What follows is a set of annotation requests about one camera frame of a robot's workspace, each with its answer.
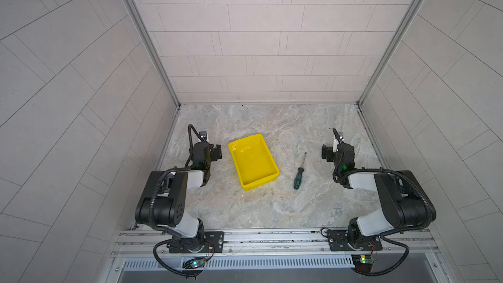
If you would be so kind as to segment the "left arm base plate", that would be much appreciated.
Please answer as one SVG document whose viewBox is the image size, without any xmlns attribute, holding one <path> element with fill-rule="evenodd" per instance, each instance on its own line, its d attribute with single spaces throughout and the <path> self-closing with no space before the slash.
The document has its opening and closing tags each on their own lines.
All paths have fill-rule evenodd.
<svg viewBox="0 0 503 283">
<path fill-rule="evenodd" d="M 211 254 L 222 253 L 225 233 L 222 231 L 205 231 L 194 238 L 176 239 L 167 244 L 171 254 Z"/>
</svg>

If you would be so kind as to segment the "green black handled screwdriver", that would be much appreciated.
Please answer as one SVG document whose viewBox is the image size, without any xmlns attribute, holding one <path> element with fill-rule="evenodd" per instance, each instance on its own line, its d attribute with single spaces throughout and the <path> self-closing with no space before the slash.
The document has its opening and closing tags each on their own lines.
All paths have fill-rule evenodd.
<svg viewBox="0 0 503 283">
<path fill-rule="evenodd" d="M 297 169 L 297 174 L 296 174 L 296 177 L 294 179 L 294 183 L 293 183 L 293 188 L 295 190 L 298 190 L 302 184 L 302 179 L 303 179 L 303 173 L 305 171 L 304 169 L 304 164 L 305 164 L 305 159 L 306 159 L 306 156 L 307 156 L 307 152 L 304 153 L 303 155 L 303 159 L 301 161 L 301 165 L 300 167 Z"/>
</svg>

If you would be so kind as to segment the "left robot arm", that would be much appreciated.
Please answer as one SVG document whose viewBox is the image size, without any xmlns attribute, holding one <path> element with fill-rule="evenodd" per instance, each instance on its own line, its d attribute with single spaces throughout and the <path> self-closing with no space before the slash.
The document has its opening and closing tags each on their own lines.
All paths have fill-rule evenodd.
<svg viewBox="0 0 503 283">
<path fill-rule="evenodd" d="M 186 212 L 187 192 L 208 183 L 211 165 L 222 158 L 222 153 L 221 146 L 211 144 L 205 132 L 197 132 L 192 124 L 187 130 L 189 157 L 185 166 L 149 174 L 134 219 L 137 224 L 171 235 L 174 243 L 167 245 L 171 252 L 196 253 L 206 246 L 205 230 L 202 220 Z"/>
</svg>

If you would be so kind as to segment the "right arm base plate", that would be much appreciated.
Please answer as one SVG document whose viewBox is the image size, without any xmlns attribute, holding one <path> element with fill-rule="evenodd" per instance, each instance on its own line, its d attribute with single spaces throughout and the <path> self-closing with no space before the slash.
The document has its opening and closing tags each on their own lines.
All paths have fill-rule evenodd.
<svg viewBox="0 0 503 283">
<path fill-rule="evenodd" d="M 328 240 L 332 252 L 382 250 L 382 242 L 379 237 L 364 237 L 358 230 L 323 228 L 320 233 Z"/>
</svg>

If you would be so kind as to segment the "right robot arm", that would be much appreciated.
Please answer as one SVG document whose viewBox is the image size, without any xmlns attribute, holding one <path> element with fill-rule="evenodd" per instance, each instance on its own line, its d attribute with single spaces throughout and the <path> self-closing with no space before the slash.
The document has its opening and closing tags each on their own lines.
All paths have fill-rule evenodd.
<svg viewBox="0 0 503 283">
<path fill-rule="evenodd" d="M 334 128 L 334 146 L 322 146 L 322 158 L 334 164 L 333 180 L 346 189 L 376 192 L 380 208 L 353 218 L 345 235 L 348 246 L 361 250 L 376 237 L 428 227 L 436 209 L 409 170 L 356 168 L 355 148 Z"/>
</svg>

